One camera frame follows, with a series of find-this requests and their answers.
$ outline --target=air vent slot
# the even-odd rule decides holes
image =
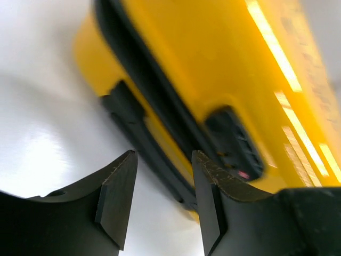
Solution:
[[[262,176],[263,162],[232,108],[213,113],[205,121],[205,125],[227,170],[247,181]]]

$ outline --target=yellow battery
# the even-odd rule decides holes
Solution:
[[[337,102],[297,0],[95,0],[74,56],[188,210],[193,150],[270,193],[340,185]]]

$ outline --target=black plastic part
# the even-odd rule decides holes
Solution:
[[[263,175],[263,162],[232,108],[212,113],[205,125],[222,162],[231,173],[249,182]]]
[[[124,247],[137,170],[128,151],[46,197],[0,193],[0,254],[118,255]]]
[[[103,105],[111,118],[129,138],[154,173],[164,183],[174,198],[185,208],[196,210],[196,196],[184,177],[157,144],[144,123],[144,109],[121,81],[110,95],[103,97]]]
[[[140,38],[120,0],[96,0],[95,14],[105,40],[187,159],[191,161],[193,150],[202,150],[219,163],[204,130]]]
[[[192,165],[206,256],[341,255],[340,187],[272,195],[221,169],[204,153],[195,151]]]

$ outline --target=yellow plastic housing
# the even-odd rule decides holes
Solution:
[[[296,0],[122,0],[131,23],[198,123],[233,106],[263,162],[251,184],[339,186],[340,116],[324,66]],[[98,96],[123,79],[146,125],[193,185],[191,165],[110,51],[89,14],[74,44]]]

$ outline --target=black rubber trim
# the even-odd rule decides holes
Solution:
[[[121,2],[97,0],[95,14],[105,40],[188,161],[193,150],[202,150],[222,165],[205,132],[129,21]]]
[[[144,123],[145,112],[126,84],[121,81],[102,98],[111,118],[163,182],[174,198],[188,210],[197,210],[197,200],[189,183],[159,147]]]

